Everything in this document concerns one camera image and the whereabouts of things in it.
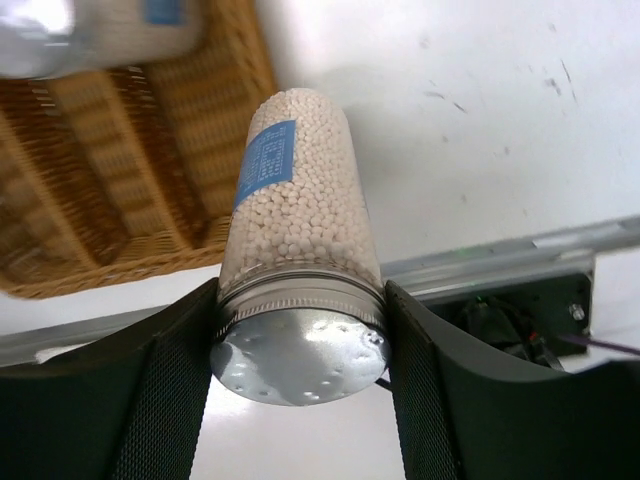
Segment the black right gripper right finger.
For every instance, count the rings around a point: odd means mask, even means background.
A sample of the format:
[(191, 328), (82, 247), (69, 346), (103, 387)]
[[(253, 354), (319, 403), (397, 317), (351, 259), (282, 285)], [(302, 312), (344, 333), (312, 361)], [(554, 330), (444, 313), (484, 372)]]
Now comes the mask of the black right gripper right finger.
[(635, 479), (639, 364), (567, 373), (497, 350), (385, 287), (409, 479)]

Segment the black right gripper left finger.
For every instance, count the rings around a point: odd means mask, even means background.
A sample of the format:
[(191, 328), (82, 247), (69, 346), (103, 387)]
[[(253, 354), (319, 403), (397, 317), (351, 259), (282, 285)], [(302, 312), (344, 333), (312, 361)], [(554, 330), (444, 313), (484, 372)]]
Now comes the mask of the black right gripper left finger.
[(217, 287), (42, 364), (2, 368), (2, 478), (189, 478)]

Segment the silver lid bead jar front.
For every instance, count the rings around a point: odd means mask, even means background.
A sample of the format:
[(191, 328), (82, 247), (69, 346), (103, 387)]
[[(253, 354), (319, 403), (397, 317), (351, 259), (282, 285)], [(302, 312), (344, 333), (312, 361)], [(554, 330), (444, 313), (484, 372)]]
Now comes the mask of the silver lid bead jar front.
[(374, 384), (391, 357), (344, 112), (305, 88), (255, 112), (218, 279), (210, 363), (234, 393), (308, 406)]

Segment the silver lid bead jar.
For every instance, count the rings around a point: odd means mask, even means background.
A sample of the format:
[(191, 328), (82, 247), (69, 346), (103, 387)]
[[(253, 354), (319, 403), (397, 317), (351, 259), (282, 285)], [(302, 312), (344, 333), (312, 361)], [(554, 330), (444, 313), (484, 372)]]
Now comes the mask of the silver lid bead jar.
[(344, 112), (305, 88), (255, 112), (218, 279), (210, 363), (234, 393), (308, 406), (374, 384), (391, 357)]
[(201, 1), (3, 1), (1, 76), (59, 78), (173, 58), (204, 29)]

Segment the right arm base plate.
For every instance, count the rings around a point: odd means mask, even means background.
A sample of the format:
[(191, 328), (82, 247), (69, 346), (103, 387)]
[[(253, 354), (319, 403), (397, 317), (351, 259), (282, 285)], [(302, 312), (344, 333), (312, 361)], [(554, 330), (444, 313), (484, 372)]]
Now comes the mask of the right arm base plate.
[(588, 353), (594, 268), (550, 263), (459, 268), (419, 301), (451, 325), (514, 357), (561, 370)]

